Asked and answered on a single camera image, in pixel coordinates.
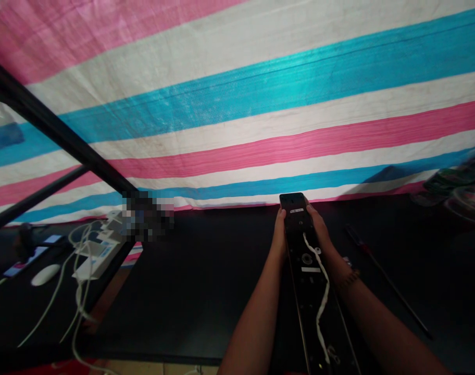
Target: screwdriver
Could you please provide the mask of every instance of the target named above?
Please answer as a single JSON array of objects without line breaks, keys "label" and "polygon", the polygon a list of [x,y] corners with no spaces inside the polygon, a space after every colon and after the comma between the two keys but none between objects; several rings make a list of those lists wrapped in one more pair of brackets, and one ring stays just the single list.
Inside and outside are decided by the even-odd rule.
[{"label": "screwdriver", "polygon": [[382,266],[380,266],[380,264],[377,262],[377,260],[374,258],[373,256],[373,253],[371,252],[370,248],[368,245],[366,245],[362,240],[361,238],[357,235],[357,233],[355,232],[354,228],[352,228],[349,224],[347,224],[345,226],[345,230],[347,231],[349,237],[352,239],[352,241],[354,241],[354,243],[356,244],[357,247],[359,247],[366,255],[368,255],[371,259],[371,261],[373,262],[373,264],[376,266],[376,268],[378,268],[380,270],[380,272],[382,273],[383,277],[386,279],[387,283],[390,285],[390,287],[394,290],[395,294],[397,295],[397,297],[401,300],[401,302],[403,303],[404,307],[406,307],[406,309],[408,310],[408,312],[411,314],[411,316],[413,317],[413,319],[415,320],[415,322],[420,326],[421,330],[424,332],[424,334],[431,340],[433,340],[433,336],[432,334],[430,333],[430,331],[427,329],[427,327],[425,326],[425,324],[423,324],[423,322],[420,320],[420,318],[418,317],[418,315],[416,315],[416,313],[413,311],[413,309],[411,308],[411,306],[409,305],[409,303],[407,303],[407,301],[404,299],[403,295],[400,293],[400,291],[397,289],[397,287],[395,286],[395,284],[392,282],[392,280],[389,278],[389,276],[387,275],[387,273],[383,270]]}]

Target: floor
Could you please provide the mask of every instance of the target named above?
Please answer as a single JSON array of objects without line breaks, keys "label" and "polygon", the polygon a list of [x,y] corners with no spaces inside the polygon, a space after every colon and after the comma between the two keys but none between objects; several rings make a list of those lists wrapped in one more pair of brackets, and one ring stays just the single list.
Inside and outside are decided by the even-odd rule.
[{"label": "floor", "polygon": [[[136,361],[98,361],[98,365],[105,366],[121,375],[196,375],[193,365],[161,364],[154,362]],[[216,375],[218,367],[201,366],[204,375]],[[91,371],[90,375],[102,375],[99,371]]]},{"label": "floor", "polygon": [[[116,295],[120,291],[128,275],[130,268],[121,268],[111,280],[99,301],[91,311],[92,316],[101,321],[106,315],[107,310],[113,303]],[[91,324],[88,327],[89,333],[97,330],[96,325]],[[138,362],[138,361],[120,361],[120,360],[104,360],[99,359],[96,364],[101,367],[109,368],[120,375],[186,375],[194,374],[195,365],[177,365],[177,364],[161,364],[155,362]],[[201,366],[201,372],[204,375],[216,375],[218,367]],[[90,371],[90,375],[102,375],[100,371]]]}]

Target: white mouse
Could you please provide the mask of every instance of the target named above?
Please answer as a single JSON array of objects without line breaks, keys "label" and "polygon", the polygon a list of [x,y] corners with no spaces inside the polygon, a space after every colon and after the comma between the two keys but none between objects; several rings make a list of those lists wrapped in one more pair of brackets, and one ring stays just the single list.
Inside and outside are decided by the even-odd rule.
[{"label": "white mouse", "polygon": [[38,272],[31,280],[32,286],[46,284],[59,271],[60,265],[49,265]]}]

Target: black desk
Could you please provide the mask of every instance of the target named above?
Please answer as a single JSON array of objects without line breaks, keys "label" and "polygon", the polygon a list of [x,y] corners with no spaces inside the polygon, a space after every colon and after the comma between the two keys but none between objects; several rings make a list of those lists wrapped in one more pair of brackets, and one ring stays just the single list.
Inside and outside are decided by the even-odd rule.
[{"label": "black desk", "polygon": [[[52,234],[66,236],[79,224],[64,224],[50,226],[45,230],[37,229],[34,238],[43,242]],[[5,270],[16,261],[15,254],[10,250],[15,229],[0,230],[0,278]],[[75,233],[79,239],[81,231]],[[97,302],[102,292],[109,284],[124,258],[131,250],[133,243],[125,244],[100,279],[90,283],[86,301],[89,311]],[[74,258],[66,266],[64,278],[53,306],[46,318],[26,344],[17,345],[27,336],[45,310],[54,292],[58,278],[55,277],[42,286],[31,286],[30,281],[41,269],[50,264],[62,264],[70,251],[61,252],[49,249],[14,278],[0,286],[0,372],[36,366],[72,357],[70,337],[62,345],[59,341],[73,320],[76,312],[76,281],[71,277]],[[85,260],[80,257],[79,265]]]},{"label": "black desk", "polygon": [[[408,196],[314,204],[333,243],[389,309],[454,372],[475,373],[475,227]],[[267,257],[278,207],[177,212],[144,244],[87,354],[217,365]],[[429,341],[343,232],[351,223],[435,335]],[[283,272],[271,372],[304,371],[292,281]],[[351,329],[354,341],[361,343]],[[371,365],[359,345],[362,370]]]}]

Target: fabric backdrop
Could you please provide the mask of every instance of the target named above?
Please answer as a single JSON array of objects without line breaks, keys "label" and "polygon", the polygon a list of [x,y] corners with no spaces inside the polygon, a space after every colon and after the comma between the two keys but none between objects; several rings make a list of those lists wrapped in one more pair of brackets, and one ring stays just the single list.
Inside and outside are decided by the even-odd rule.
[{"label": "fabric backdrop", "polygon": [[[475,0],[3,0],[0,64],[176,209],[412,192],[475,149]],[[77,165],[0,104],[0,212]],[[121,204],[89,172],[17,222]]]}]

